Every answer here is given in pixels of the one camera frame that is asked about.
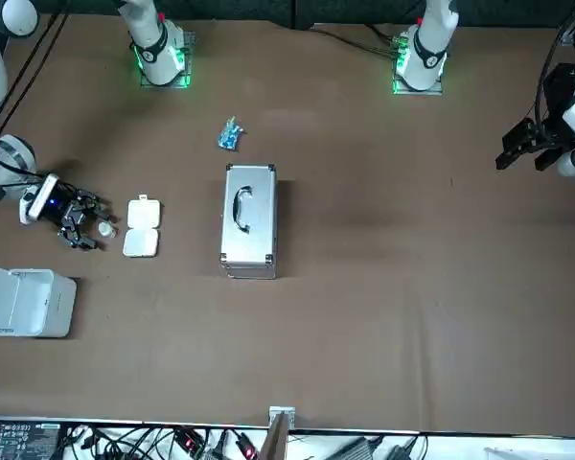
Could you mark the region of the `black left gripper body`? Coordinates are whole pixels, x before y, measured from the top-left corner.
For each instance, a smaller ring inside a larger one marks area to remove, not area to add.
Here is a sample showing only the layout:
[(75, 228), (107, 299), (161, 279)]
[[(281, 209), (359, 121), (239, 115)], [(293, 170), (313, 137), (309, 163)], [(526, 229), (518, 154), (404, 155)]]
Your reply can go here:
[(550, 112), (540, 116), (536, 124), (536, 140), (532, 152), (548, 149), (575, 149), (575, 133), (563, 119), (562, 112)]

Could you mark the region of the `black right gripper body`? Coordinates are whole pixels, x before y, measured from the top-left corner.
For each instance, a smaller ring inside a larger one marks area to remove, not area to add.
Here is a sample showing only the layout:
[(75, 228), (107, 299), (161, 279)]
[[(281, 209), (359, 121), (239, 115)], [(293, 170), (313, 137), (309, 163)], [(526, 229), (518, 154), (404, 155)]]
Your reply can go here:
[(46, 201), (46, 219), (59, 228), (73, 228), (85, 219), (81, 190), (54, 188)]

